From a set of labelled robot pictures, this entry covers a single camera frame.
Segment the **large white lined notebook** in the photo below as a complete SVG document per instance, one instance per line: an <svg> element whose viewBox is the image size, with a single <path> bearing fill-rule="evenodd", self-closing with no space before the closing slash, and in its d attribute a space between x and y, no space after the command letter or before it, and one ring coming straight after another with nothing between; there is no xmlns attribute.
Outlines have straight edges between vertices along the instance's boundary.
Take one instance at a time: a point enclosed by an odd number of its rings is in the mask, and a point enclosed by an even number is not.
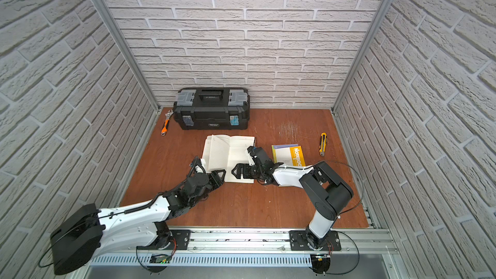
<svg viewBox="0 0 496 279"><path fill-rule="evenodd" d="M237 164L253 165L247 148L254 145L254 136L210 135L205 140L202 163L207 172L225 169L224 182L254 183L253 179L237 179L232 170Z"/></svg>

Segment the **yellow white cover notebook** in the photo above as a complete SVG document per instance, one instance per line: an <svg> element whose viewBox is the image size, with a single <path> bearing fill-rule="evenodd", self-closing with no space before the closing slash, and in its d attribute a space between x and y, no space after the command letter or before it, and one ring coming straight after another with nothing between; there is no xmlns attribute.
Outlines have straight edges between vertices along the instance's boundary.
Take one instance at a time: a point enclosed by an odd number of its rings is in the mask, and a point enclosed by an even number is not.
<svg viewBox="0 0 496 279"><path fill-rule="evenodd" d="M306 166L301 146L283 149L272 148L272 154L273 160L276 163L283 163L295 167Z"/></svg>

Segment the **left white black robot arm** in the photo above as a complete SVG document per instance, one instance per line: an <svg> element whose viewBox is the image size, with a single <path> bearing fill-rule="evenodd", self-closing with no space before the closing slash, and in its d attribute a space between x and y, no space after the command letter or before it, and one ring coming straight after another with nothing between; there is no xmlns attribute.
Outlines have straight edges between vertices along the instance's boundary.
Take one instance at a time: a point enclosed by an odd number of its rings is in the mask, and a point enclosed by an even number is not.
<svg viewBox="0 0 496 279"><path fill-rule="evenodd" d="M118 208L82 206L50 235L54 274L66 275L102 254L124 249L165 249L172 241L167 221L188 213L224 183L226 172L196 168L174 189L152 200Z"/></svg>

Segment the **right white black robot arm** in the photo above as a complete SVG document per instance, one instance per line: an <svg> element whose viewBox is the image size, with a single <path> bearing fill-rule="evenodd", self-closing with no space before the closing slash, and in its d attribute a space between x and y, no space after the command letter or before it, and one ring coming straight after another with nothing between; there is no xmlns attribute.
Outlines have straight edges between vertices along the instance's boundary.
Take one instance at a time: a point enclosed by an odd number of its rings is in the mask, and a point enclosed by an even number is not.
<svg viewBox="0 0 496 279"><path fill-rule="evenodd" d="M302 188L315 208L306 227L307 242L314 250L323 248L333 224L354 196L352 188L325 161L299 167L275 163L261 147L250 146L247 153L253 162L236 164L231 174L263 185Z"/></svg>

